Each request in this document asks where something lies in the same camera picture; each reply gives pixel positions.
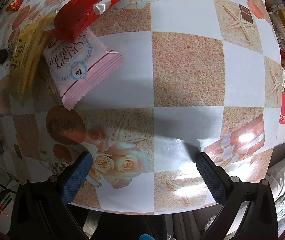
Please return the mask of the yellow wafer snack packet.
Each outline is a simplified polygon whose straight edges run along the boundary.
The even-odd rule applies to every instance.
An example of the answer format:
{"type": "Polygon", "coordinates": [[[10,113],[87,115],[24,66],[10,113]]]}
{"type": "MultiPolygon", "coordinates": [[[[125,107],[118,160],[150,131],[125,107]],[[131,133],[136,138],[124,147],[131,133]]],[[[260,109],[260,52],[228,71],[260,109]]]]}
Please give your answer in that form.
{"type": "Polygon", "coordinates": [[[8,88],[11,96],[21,103],[31,95],[38,62],[50,37],[45,28],[53,19],[50,15],[41,17],[18,36],[10,61],[8,88]]]}

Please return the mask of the small red snack bag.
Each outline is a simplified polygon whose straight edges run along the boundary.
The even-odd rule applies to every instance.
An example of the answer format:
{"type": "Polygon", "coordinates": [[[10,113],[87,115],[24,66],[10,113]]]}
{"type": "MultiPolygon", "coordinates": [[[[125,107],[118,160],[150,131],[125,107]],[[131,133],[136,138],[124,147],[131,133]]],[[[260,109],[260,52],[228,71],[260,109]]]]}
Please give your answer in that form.
{"type": "Polygon", "coordinates": [[[11,0],[5,11],[18,11],[23,0],[11,0]]]}

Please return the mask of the long red snack packet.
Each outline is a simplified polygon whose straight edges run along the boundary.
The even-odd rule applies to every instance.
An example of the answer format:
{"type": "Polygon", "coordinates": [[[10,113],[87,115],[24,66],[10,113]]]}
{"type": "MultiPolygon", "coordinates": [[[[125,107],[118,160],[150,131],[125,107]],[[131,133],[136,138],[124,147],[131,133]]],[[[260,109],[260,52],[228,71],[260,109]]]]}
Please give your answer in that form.
{"type": "Polygon", "coordinates": [[[70,0],[53,19],[51,35],[63,42],[73,42],[81,32],[122,0],[70,0]]]}

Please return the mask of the pink crispy cranberry packet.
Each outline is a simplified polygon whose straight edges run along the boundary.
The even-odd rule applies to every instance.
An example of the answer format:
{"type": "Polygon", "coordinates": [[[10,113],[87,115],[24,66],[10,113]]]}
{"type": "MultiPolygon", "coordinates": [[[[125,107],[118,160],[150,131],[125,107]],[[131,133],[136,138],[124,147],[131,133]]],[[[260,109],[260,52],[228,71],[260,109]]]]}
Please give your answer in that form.
{"type": "Polygon", "coordinates": [[[123,63],[123,56],[109,50],[89,28],[74,42],[50,37],[43,55],[68,110],[123,63]]]}

